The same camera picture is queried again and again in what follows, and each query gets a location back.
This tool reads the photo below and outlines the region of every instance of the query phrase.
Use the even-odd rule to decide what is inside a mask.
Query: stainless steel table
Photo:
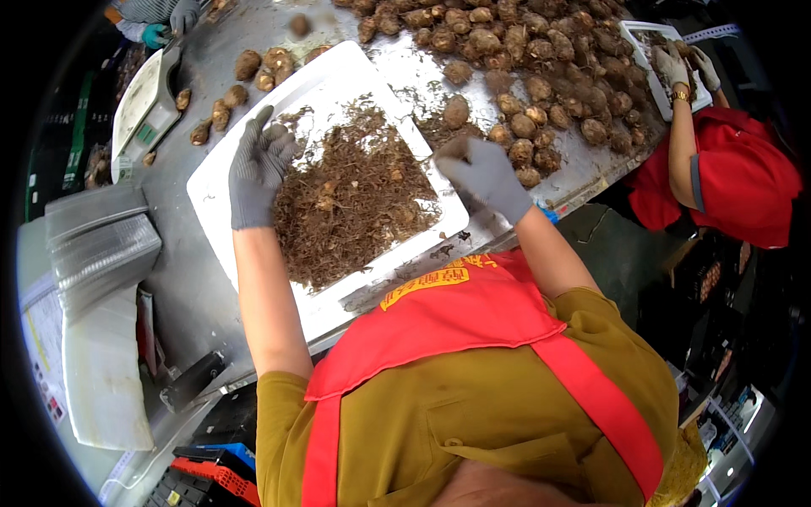
[[[304,41],[289,39],[287,23],[297,12],[307,14],[314,28]],[[164,242],[145,286],[155,294],[157,333],[169,364],[184,371],[210,350],[221,350],[225,355],[229,366],[204,396],[220,387],[223,391],[235,389],[255,375],[237,294],[214,256],[186,194],[186,181],[223,135],[212,132],[206,146],[196,147],[189,143],[191,130],[211,114],[212,103],[236,83],[234,61],[243,50],[263,53],[269,47],[281,45],[292,49],[296,58],[303,58],[319,45],[357,40],[357,24],[349,10],[337,9],[329,0],[241,0],[217,24],[201,23],[182,41],[182,59],[175,81],[178,90],[191,88],[191,104],[158,146],[152,167],[144,169],[141,176],[150,215]],[[453,87],[443,81],[441,63],[415,49],[407,31],[399,37],[378,34],[365,50],[401,100],[413,104],[418,117],[439,109],[446,94],[461,92],[471,104],[471,118],[483,131],[488,131],[496,121],[496,106],[485,91],[482,74],[477,72],[462,88]],[[246,88],[248,103],[234,110],[230,124],[264,95],[252,85],[246,84]],[[520,85],[513,87],[520,95],[519,88]],[[650,114],[647,119],[653,138],[658,140],[664,133],[661,118]],[[563,169],[530,192],[554,220],[579,208],[636,168],[655,145],[630,157],[618,157],[607,148],[589,148],[574,131],[558,137],[556,147],[563,154]],[[448,238],[432,251],[382,276],[379,283],[341,301],[345,310],[353,316],[361,315],[388,290],[452,259],[514,245],[514,234],[503,218],[470,199],[466,204],[471,219],[464,234]],[[343,330],[335,329],[310,342],[311,352],[331,346]]]

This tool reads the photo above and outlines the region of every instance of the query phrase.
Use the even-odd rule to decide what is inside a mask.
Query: floor
[[[639,290],[662,276],[663,262],[684,240],[643,229],[602,204],[583,206],[557,227],[623,320],[636,329]]]

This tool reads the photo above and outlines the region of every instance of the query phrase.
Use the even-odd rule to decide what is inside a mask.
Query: wristwatch
[[[686,93],[686,92],[682,92],[681,90],[673,92],[673,96],[671,97],[671,100],[670,100],[671,105],[673,105],[673,102],[675,102],[676,99],[680,99],[682,101],[685,101],[688,104],[690,103],[690,95],[688,93]]]

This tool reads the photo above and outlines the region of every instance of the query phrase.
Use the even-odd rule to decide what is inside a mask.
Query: red shirt
[[[700,193],[704,212],[689,210],[696,225],[714,227],[757,247],[788,245],[792,199],[802,183],[796,167],[777,148],[773,131],[744,111],[717,107],[696,113],[693,127],[699,179],[693,188]],[[633,211],[648,229],[663,229],[681,216],[670,189],[669,146],[668,134],[653,155],[623,180],[633,189],[629,195]]]

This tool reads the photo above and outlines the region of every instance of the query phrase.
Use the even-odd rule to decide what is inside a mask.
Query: gray glove
[[[245,133],[231,162],[231,229],[273,227],[273,202],[298,145],[284,125],[262,132],[273,114],[269,105],[245,124]]]
[[[687,78],[687,66],[679,55],[676,43],[667,41],[667,53],[658,46],[654,47],[653,57],[656,67],[662,73],[667,84],[673,86],[676,83],[683,83],[690,88],[690,81]]]
[[[718,79],[718,73],[715,72],[712,60],[697,46],[691,45],[690,49],[693,51],[691,57],[693,63],[702,71],[702,81],[704,81],[704,85],[707,86],[707,89],[712,93],[717,92],[719,88],[721,88],[721,80]]]
[[[183,35],[197,24],[199,17],[200,3],[197,0],[180,0],[169,17],[172,33],[175,36]]]
[[[518,182],[513,165],[498,144],[462,135],[437,150],[434,157],[442,174],[504,215],[510,225],[514,226],[532,207],[532,198]]]

